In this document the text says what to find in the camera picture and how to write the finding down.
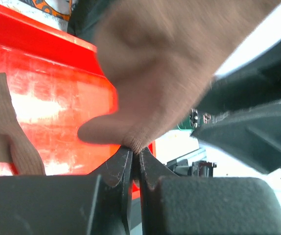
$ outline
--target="red plastic container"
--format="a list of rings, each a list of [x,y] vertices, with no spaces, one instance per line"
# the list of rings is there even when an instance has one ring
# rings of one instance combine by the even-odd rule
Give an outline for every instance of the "red plastic container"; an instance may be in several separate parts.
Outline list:
[[[18,121],[48,175],[88,174],[118,149],[84,144],[76,135],[84,121],[117,108],[95,52],[94,45],[0,5],[0,72],[7,74]],[[15,173],[0,163],[0,175]],[[139,191],[133,191],[135,198]]]

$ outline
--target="fabric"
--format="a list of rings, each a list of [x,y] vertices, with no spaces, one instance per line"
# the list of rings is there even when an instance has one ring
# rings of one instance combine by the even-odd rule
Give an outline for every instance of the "fabric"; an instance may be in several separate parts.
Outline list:
[[[187,115],[219,66],[280,2],[115,2],[94,40],[119,109],[83,124],[78,137],[139,153]]]
[[[14,163],[19,174],[45,174],[40,155],[17,121],[5,73],[0,73],[0,162]]]

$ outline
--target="tan sock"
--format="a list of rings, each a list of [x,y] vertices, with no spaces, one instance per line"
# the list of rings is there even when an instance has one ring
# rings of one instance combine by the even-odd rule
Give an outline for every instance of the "tan sock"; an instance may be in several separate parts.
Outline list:
[[[280,2],[119,0],[95,38],[119,108],[83,124],[78,137],[139,153],[187,115],[219,66]]]
[[[40,155],[17,121],[5,73],[0,73],[0,162],[13,162],[19,174],[45,174]]]

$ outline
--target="black plastic part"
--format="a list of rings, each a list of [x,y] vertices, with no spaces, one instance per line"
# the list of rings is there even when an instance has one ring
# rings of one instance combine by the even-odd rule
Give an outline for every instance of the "black plastic part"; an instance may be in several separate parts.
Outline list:
[[[262,180],[178,177],[125,147],[89,175],[0,177],[0,235],[128,235],[132,176],[145,235],[281,235]]]
[[[281,41],[249,64],[218,77],[196,109],[217,115],[278,99],[281,99]]]
[[[261,173],[281,168],[281,100],[217,116],[192,134]]]
[[[146,235],[281,235],[281,207],[261,179],[166,177],[147,194]]]
[[[129,234],[131,164],[120,148],[90,175],[0,177],[0,235]]]
[[[188,160],[183,159],[177,161],[174,159],[166,164],[166,167],[178,176],[189,176],[191,175],[191,166],[188,165]]]
[[[167,162],[166,167],[169,168],[171,171],[173,171],[174,167],[177,165],[188,165],[188,160],[190,160],[190,162],[193,162],[196,160],[200,161],[205,158],[206,158],[206,150],[204,148],[199,148]]]
[[[210,163],[207,161],[193,162],[191,175],[199,177],[213,177],[213,169],[216,167],[216,163]]]

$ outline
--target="brown fabric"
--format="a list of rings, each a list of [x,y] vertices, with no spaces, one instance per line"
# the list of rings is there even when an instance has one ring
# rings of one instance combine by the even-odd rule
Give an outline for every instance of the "brown fabric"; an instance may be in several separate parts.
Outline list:
[[[280,0],[119,0],[96,33],[119,110],[78,130],[139,153],[179,123],[215,71]]]
[[[0,162],[13,162],[19,174],[45,174],[40,155],[17,121],[5,73],[0,73]]]

